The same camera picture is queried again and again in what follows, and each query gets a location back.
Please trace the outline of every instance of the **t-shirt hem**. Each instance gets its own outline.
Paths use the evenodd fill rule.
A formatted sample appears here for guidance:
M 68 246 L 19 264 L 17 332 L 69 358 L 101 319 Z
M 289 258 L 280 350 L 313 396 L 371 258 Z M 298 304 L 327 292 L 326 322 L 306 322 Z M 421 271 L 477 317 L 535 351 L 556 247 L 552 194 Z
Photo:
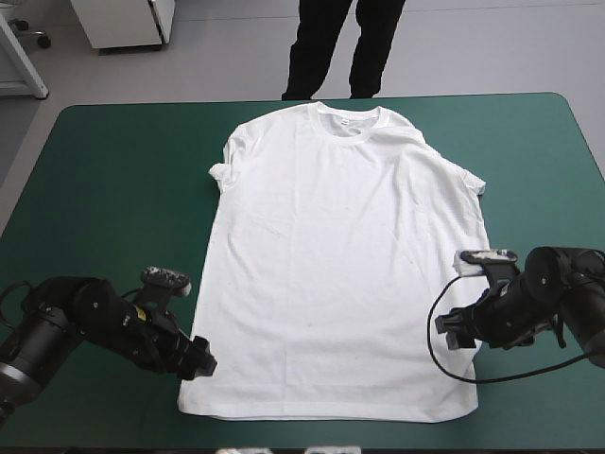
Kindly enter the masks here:
M 438 423 L 466 416 L 476 410 L 477 403 L 457 406 L 448 410 L 441 408 L 418 409 L 404 405 L 368 405 L 331 402 L 266 402 L 246 404 L 201 404 L 180 402 L 179 410 L 184 413 L 212 416 L 227 420 L 300 420 L 300 419 L 355 419 Z

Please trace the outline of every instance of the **green table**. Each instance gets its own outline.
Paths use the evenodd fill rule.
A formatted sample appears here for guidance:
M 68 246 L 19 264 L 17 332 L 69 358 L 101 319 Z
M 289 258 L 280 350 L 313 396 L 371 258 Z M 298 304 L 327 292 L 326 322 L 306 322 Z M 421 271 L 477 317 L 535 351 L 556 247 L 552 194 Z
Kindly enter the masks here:
M 605 249 L 605 184 L 565 100 L 554 94 L 338 100 L 407 116 L 445 157 L 488 182 L 482 206 L 494 247 Z M 208 168 L 236 125 L 291 105 L 235 102 L 76 106 L 60 115 L 0 239 L 0 287 L 52 275 L 110 279 L 121 290 L 149 264 L 188 272 L 172 310 L 188 330 L 218 190 Z M 18 298 L 7 301 L 15 320 Z M 510 352 L 484 348 L 478 376 L 569 358 L 554 336 Z M 18 409 L 0 445 L 406 448 L 603 447 L 605 371 L 580 363 L 479 387 L 480 407 L 441 424 L 226 422 L 181 414 L 174 376 L 154 375 L 83 344 L 43 395 Z

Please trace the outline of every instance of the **black pants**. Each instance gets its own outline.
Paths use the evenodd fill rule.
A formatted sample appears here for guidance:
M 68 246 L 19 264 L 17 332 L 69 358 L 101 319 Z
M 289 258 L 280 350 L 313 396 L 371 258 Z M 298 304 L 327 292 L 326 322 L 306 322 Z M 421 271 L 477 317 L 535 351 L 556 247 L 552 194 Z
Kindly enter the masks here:
M 372 97 L 380 79 L 406 0 L 358 0 L 355 18 L 361 36 L 349 83 L 352 97 Z M 290 49 L 290 74 L 282 99 L 310 99 L 323 84 L 338 34 L 353 0 L 300 0 L 300 23 Z

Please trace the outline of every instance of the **white cabinet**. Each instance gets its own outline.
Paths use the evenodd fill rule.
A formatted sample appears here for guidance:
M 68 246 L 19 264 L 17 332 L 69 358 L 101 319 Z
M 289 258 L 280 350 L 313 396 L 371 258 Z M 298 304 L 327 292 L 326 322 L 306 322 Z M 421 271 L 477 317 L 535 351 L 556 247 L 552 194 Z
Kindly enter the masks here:
M 175 0 L 72 0 L 95 49 L 170 41 Z

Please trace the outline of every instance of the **black cable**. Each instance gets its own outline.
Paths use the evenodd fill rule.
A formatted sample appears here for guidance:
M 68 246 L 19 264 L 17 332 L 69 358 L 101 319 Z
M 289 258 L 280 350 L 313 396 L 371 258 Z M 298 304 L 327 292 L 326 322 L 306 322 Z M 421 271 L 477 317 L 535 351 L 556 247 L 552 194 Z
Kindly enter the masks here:
M 9 296 L 9 293 L 13 292 L 19 287 L 28 287 L 29 291 L 33 290 L 31 284 L 29 284 L 27 281 L 21 281 L 11 284 L 10 286 L 6 287 L 2 293 L 0 293 L 0 323 L 3 324 L 6 328 L 12 329 L 13 331 L 15 327 L 11 323 L 9 323 L 9 321 L 5 318 L 4 314 L 2 313 L 1 306 L 4 302 L 4 299 Z
M 124 293 L 120 298 L 126 299 L 127 296 L 131 296 L 132 293 L 136 293 L 137 291 L 140 291 L 140 290 L 141 290 L 141 288 L 133 288 L 132 290 L 129 290 L 126 293 Z
M 482 378 L 482 379 L 477 380 L 477 379 L 466 378 L 465 376 L 452 374 L 451 372 L 446 370 L 435 357 L 435 352 L 433 351 L 433 345 L 431 343 L 431 319 L 433 318 L 433 312 L 435 312 L 435 308 L 437 307 L 437 304 L 439 303 L 441 298 L 443 298 L 443 295 L 445 294 L 445 292 L 461 277 L 462 276 L 455 277 L 454 279 L 452 279 L 450 282 L 447 283 L 447 285 L 445 286 L 445 288 L 443 289 L 441 294 L 437 297 L 437 300 L 435 300 L 435 303 L 433 303 L 433 305 L 431 306 L 431 309 L 428 311 L 428 319 L 426 320 L 426 344 L 428 346 L 428 353 L 430 354 L 431 358 L 433 359 L 433 362 L 435 363 L 435 365 L 440 369 L 440 371 L 442 371 L 447 376 L 454 378 L 456 380 L 459 380 L 459 381 L 463 381 L 465 383 L 473 383 L 475 385 L 486 385 L 488 383 L 502 383 L 504 381 L 517 380 L 519 378 L 527 378 L 529 376 L 545 374 L 547 372 L 556 371 L 558 369 L 562 369 L 563 367 L 567 367 L 576 362 L 582 361 L 583 359 L 587 359 L 589 357 L 593 357 L 593 356 L 599 354 L 599 352 L 584 353 L 583 355 L 578 355 L 576 357 L 568 359 L 567 361 L 561 362 L 559 364 L 555 364 L 553 366 L 544 367 L 542 369 L 536 369 L 534 371 L 525 372 L 522 374 L 500 376 L 497 378 Z

